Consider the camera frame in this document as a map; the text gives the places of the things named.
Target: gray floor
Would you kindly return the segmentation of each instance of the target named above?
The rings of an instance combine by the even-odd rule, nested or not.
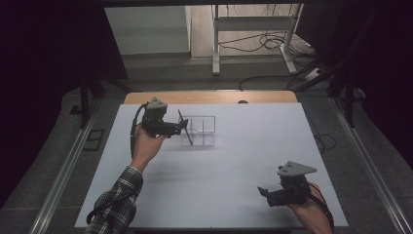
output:
[[[209,59],[188,58],[126,58],[130,81],[123,81],[136,91],[170,90],[237,90],[239,82],[250,76],[286,75],[280,57],[227,58],[222,60],[221,75],[211,75]],[[288,78],[258,78],[243,85],[246,90],[282,90]],[[104,148],[119,105],[125,93],[104,83],[105,98],[101,100],[94,130],[103,129],[103,143],[97,151],[83,151],[58,203],[47,233],[82,233],[74,223],[81,209],[95,169]],[[361,165],[337,114],[326,96],[328,81],[296,94],[321,134],[329,134],[336,145],[322,153],[333,186],[346,215],[349,228],[336,233],[397,233],[381,199]],[[80,104],[79,91],[67,94],[53,131],[35,163],[0,212],[1,233],[28,233],[79,132],[81,118],[69,115],[73,105]],[[403,208],[407,219],[413,220],[413,173],[397,151],[366,117],[359,103],[355,104],[356,129],[366,148]],[[324,143],[333,141],[324,138]],[[85,147],[94,147],[88,142]]]

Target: checkered shirt sleeve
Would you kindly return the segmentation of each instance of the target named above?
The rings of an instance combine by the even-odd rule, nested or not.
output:
[[[100,195],[94,207],[112,201],[118,197],[136,191],[130,198],[102,210],[94,217],[86,233],[126,233],[136,214],[136,198],[142,188],[142,174],[133,167],[126,167],[113,187]]]

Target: cable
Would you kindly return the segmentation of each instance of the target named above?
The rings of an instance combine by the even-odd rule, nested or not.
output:
[[[317,129],[316,124],[313,122],[312,118],[310,117],[309,112],[306,110],[306,108],[304,108],[304,106],[303,106],[303,110],[304,110],[304,113],[305,113],[306,116],[307,116],[307,119],[309,120],[310,128],[311,128],[311,126],[313,126],[313,129],[314,129],[314,131],[316,132],[316,133],[314,134],[314,139],[316,140],[316,144],[318,144],[318,143],[321,144],[321,147],[319,147],[319,154],[324,153],[326,150],[333,149],[333,148],[336,146],[336,144],[337,144],[336,139],[335,139],[332,135],[329,135],[329,134],[320,134],[320,133],[319,133],[319,130]],[[322,140],[322,137],[329,137],[329,138],[331,138],[331,139],[333,140],[333,144],[332,144],[331,146],[329,146],[329,147],[326,147],[326,146],[325,146],[325,142]]]
[[[289,5],[288,16],[289,16],[289,14],[291,14],[291,9],[292,9],[292,4]],[[286,35],[286,31],[284,32],[284,36],[282,38],[283,40],[285,40],[285,35]]]
[[[319,195],[321,196],[322,200],[320,200],[318,197],[316,197],[315,195],[313,195],[312,193],[309,194],[309,198],[312,199],[313,201],[315,201],[319,207],[322,209],[322,211],[324,212],[325,216],[328,219],[328,222],[330,224],[330,228],[331,228],[331,232],[334,233],[334,218],[333,218],[333,214],[331,213],[330,209],[327,206],[327,203],[325,202],[324,197],[321,194],[321,191],[319,191],[314,185],[312,185],[311,183],[308,183],[309,185],[311,185],[312,187],[314,187],[318,192]]]
[[[140,113],[140,111],[142,110],[142,108],[145,107],[145,106],[147,106],[147,104],[142,104],[142,105],[139,106],[139,108],[138,108],[137,111],[136,111],[136,114],[134,115],[133,120],[131,121],[131,156],[132,156],[132,157],[133,157],[133,150],[134,150],[134,142],[135,142],[134,132],[135,132],[135,130],[136,130],[137,117],[139,116],[139,113]],[[95,209],[93,209],[93,210],[88,214],[88,216],[87,216],[87,218],[86,218],[86,223],[89,225],[89,224],[91,223],[91,221],[92,221],[92,218],[93,218],[97,213],[99,213],[100,211],[102,211],[102,210],[104,210],[104,209],[106,209],[106,208],[108,208],[108,207],[110,207],[110,206],[112,206],[112,205],[114,205],[114,204],[116,204],[116,203],[118,203],[118,202],[122,202],[122,201],[128,199],[130,196],[132,196],[132,195],[133,195],[134,193],[136,193],[136,192],[137,192],[137,191],[131,191],[131,192],[128,193],[128,194],[125,194],[125,195],[123,195],[123,196],[121,196],[121,197],[118,197],[118,198],[116,198],[116,199],[113,199],[113,200],[110,201],[110,202],[107,202],[107,203],[105,203],[105,204],[102,204],[102,205],[96,207]]]
[[[305,77],[315,68],[317,68],[320,64],[320,60],[318,58],[315,58],[312,62],[310,62],[307,66],[305,66],[303,69],[301,69],[297,74],[294,75],[294,77],[288,82],[288,84],[285,86],[285,90],[289,91],[294,91],[293,86],[296,88],[303,80],[305,80]]]
[[[273,12],[272,12],[273,15],[275,13],[276,8],[277,8],[277,4],[274,4],[274,9],[273,9]],[[290,5],[288,14],[291,13],[291,9],[292,9],[292,4]],[[270,11],[270,4],[267,4],[266,9],[261,13],[261,16],[265,12],[267,12],[267,16],[268,16],[269,11]],[[231,40],[231,41],[226,41],[226,42],[219,42],[218,45],[222,48],[237,50],[237,51],[241,51],[241,52],[255,52],[255,51],[260,50],[263,47],[265,47],[266,49],[269,49],[269,50],[273,50],[273,49],[279,48],[285,40],[285,31],[284,31],[284,36],[283,37],[278,36],[277,33],[278,33],[277,31],[275,31],[275,32],[266,31],[265,33],[261,33],[261,34],[254,35],[254,36],[248,36],[248,37],[244,37],[244,38],[240,38],[240,39],[236,39],[236,40]],[[240,49],[240,48],[237,48],[237,47],[224,46],[224,44],[227,44],[227,43],[242,41],[242,40],[246,40],[246,39],[250,39],[250,38],[254,38],[254,37],[259,37],[259,36],[260,36],[259,43],[261,44],[261,46],[259,46],[258,48],[252,49],[252,50],[245,50],[245,49]],[[269,46],[268,43],[275,43],[275,45],[274,46]]]
[[[246,81],[252,80],[252,79],[258,79],[258,78],[277,78],[277,77],[291,77],[288,75],[284,75],[284,76],[278,76],[278,75],[269,75],[269,76],[252,76],[252,77],[248,77],[243,79],[242,81],[240,81],[240,83],[238,84],[238,88],[240,89],[240,91],[243,91],[244,89],[242,88],[242,84],[245,83]]]
[[[113,200],[110,201],[110,202],[107,202],[107,203],[105,203],[105,204],[102,204],[102,205],[96,207],[96,208],[95,208],[93,211],[91,211],[91,212],[88,214],[88,216],[86,217],[86,223],[87,223],[88,225],[91,224],[92,218],[93,218],[97,213],[99,213],[100,211],[102,211],[102,210],[104,210],[104,209],[106,209],[106,208],[108,208],[108,207],[110,207],[110,206],[115,205],[116,203],[122,202],[122,201],[130,198],[130,196],[132,196],[132,195],[135,194],[135,193],[137,193],[137,191],[131,191],[130,193],[127,193],[127,194],[125,194],[125,195],[123,195],[123,196],[121,196],[121,197],[118,197],[118,198],[116,198],[116,199],[113,199]]]
[[[234,5],[234,12],[235,12],[235,14],[236,14],[236,15],[238,15],[238,12],[237,12],[237,10],[235,10],[235,5]]]
[[[294,60],[294,63],[296,63],[297,65],[300,65],[300,66],[307,66],[308,64],[303,64],[303,63],[300,63],[300,62],[298,62],[297,61],[297,58],[315,58],[315,57],[313,57],[313,56],[310,56],[310,55],[305,55],[305,56],[293,56],[293,60]]]
[[[212,9],[212,5],[210,5],[210,15],[212,16],[212,25],[213,25],[213,28],[215,28],[215,19],[213,18],[213,9]]]

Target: wire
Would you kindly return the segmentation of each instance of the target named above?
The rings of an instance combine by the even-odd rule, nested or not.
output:
[[[212,9],[212,5],[210,5],[210,15],[212,17],[212,25],[213,28],[215,28],[215,19],[213,18],[213,9]]]
[[[304,108],[304,106],[303,106],[303,110],[304,110],[304,113],[305,113],[306,116],[307,116],[307,119],[309,120],[310,125],[313,126],[314,131],[316,132],[316,133],[314,134],[314,139],[316,140],[316,144],[318,144],[318,143],[320,144],[319,154],[323,154],[326,150],[333,149],[333,148],[336,146],[336,144],[337,144],[336,139],[335,139],[332,135],[329,135],[329,134],[320,134],[320,133],[319,133],[319,130],[317,129],[316,124],[313,122],[312,118],[310,117],[309,112],[306,110],[306,108]],[[322,137],[329,137],[330,139],[333,140],[333,144],[332,144],[331,146],[329,146],[329,147],[326,147],[326,146],[325,146],[325,142],[322,140]]]
[[[300,65],[300,66],[307,66],[308,64],[303,64],[303,63],[300,63],[300,62],[298,62],[297,61],[297,58],[314,58],[313,56],[310,56],[310,55],[305,55],[305,56],[294,56],[294,57],[292,57],[292,59],[294,60],[294,63],[296,63],[297,65]]]
[[[312,183],[308,183],[308,184],[316,189],[316,191],[317,191],[317,192],[319,193],[319,195],[321,196],[323,202],[326,203],[324,197],[322,196],[321,191],[319,191],[319,189],[318,189],[315,185],[313,185]]]
[[[270,9],[270,4],[267,4],[267,8],[264,10],[264,12],[261,13],[261,16],[264,15],[265,12],[267,12],[267,16],[268,16],[269,9]]]
[[[261,34],[257,34],[257,35],[253,35],[253,36],[248,36],[248,37],[244,37],[244,38],[239,38],[239,39],[235,39],[235,40],[231,40],[231,41],[225,41],[225,42],[220,42],[218,43],[218,45],[222,48],[227,48],[227,49],[233,49],[233,50],[237,50],[237,51],[242,51],[242,52],[255,52],[258,51],[259,49],[265,47],[266,49],[269,50],[273,50],[276,48],[279,48],[281,46],[281,43],[283,42],[282,38],[280,36],[277,35],[273,35],[277,32],[266,32],[266,33],[261,33]],[[223,44],[228,44],[228,43],[232,43],[232,42],[238,42],[238,41],[242,41],[242,40],[246,40],[246,39],[250,39],[250,38],[255,38],[255,37],[260,37],[259,38],[259,43],[261,44],[261,46],[259,46],[258,48],[252,49],[252,50],[244,50],[244,49],[240,49],[240,48],[236,48],[236,47],[230,47],[230,46],[224,46]],[[268,46],[268,43],[275,43],[275,46]]]
[[[235,14],[237,14],[237,15],[238,15],[238,12],[237,12],[237,10],[235,10],[235,5],[234,5],[234,12],[235,12]]]
[[[93,218],[97,213],[99,213],[100,211],[102,211],[102,210],[104,210],[104,209],[106,209],[106,208],[108,208],[108,207],[110,207],[110,206],[115,205],[116,203],[122,202],[122,201],[130,198],[130,196],[132,196],[132,195],[135,194],[135,193],[137,193],[137,191],[131,191],[130,193],[127,193],[127,194],[125,194],[125,195],[123,195],[123,196],[121,196],[121,197],[118,197],[118,198],[113,199],[113,200],[110,201],[110,202],[107,202],[107,203],[105,203],[105,204],[102,204],[102,205],[96,207],[96,208],[95,208],[93,211],[91,211],[91,212],[88,214],[88,216],[86,217],[86,223],[89,225],[89,224],[91,223],[91,221],[92,221],[92,218]]]
[[[131,121],[131,156],[133,157],[133,153],[134,153],[134,141],[135,141],[135,130],[136,130],[136,123],[137,123],[137,117],[139,116],[140,110],[142,110],[142,108],[146,108],[147,103],[146,104],[142,104],[139,106],[139,108],[136,111],[136,114],[134,115],[133,120]]]
[[[277,4],[274,4],[274,9],[273,9],[272,15],[274,15],[274,12],[276,11],[276,7],[277,7]]]
[[[288,76],[288,75],[269,75],[269,76],[265,76],[265,75],[263,75],[263,76],[252,76],[252,77],[248,77],[248,78],[245,78],[245,79],[243,79],[239,84],[238,84],[238,88],[240,89],[240,91],[243,91],[244,89],[242,88],[242,84],[243,83],[245,83],[245,82],[247,82],[247,81],[249,81],[249,80],[253,80],[253,79],[258,79],[258,78],[277,78],[277,77],[291,77],[291,76]]]
[[[291,14],[291,9],[292,9],[292,4],[289,5],[288,16],[289,16],[289,14]],[[284,32],[284,36],[282,38],[283,40],[285,40],[285,35],[286,35],[286,31]]]
[[[305,77],[317,66],[319,66],[320,60],[318,58],[315,58],[312,62],[310,62],[307,66],[305,66],[303,69],[301,69],[297,74],[294,75],[294,77],[288,82],[288,84],[285,86],[285,90],[290,90],[294,91],[294,88],[297,88],[300,83],[305,80]]]

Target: white tabletop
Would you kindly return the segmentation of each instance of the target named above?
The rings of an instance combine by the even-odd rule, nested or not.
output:
[[[96,198],[131,162],[129,134],[137,108],[120,106],[76,227],[87,226]],[[166,139],[145,169],[130,227],[300,228],[289,208],[270,208],[257,190],[282,189],[277,170],[287,161],[318,169],[307,180],[320,186],[335,226],[348,226],[300,103],[170,104],[164,120],[176,123],[177,109],[215,116],[215,145],[182,146],[181,136]]]

